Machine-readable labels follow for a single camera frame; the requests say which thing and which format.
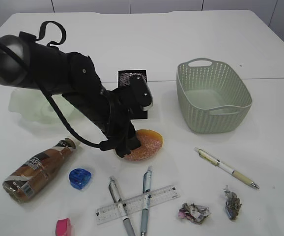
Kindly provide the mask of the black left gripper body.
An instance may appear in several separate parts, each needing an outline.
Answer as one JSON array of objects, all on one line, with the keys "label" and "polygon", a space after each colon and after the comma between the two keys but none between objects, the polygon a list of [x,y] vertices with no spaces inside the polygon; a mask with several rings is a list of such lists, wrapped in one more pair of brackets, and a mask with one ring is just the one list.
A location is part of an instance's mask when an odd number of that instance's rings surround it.
[{"label": "black left gripper body", "polygon": [[107,139],[100,142],[99,148],[102,151],[114,149],[123,158],[141,146],[131,122],[136,99],[129,88],[105,89],[101,95],[107,99],[109,113],[103,132]]}]

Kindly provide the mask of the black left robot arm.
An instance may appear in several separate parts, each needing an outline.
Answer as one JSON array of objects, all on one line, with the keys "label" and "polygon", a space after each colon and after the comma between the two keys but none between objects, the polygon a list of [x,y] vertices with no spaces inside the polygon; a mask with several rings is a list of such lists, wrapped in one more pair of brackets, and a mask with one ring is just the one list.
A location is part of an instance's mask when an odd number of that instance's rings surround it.
[{"label": "black left robot arm", "polygon": [[[40,90],[70,134],[90,147],[114,149],[124,157],[141,146],[131,109],[142,103],[147,91],[142,76],[133,75],[130,85],[107,90],[90,57],[37,44],[33,35],[22,32],[0,38],[0,85]],[[81,137],[53,100],[55,94],[94,123],[106,139],[96,144]]]}]

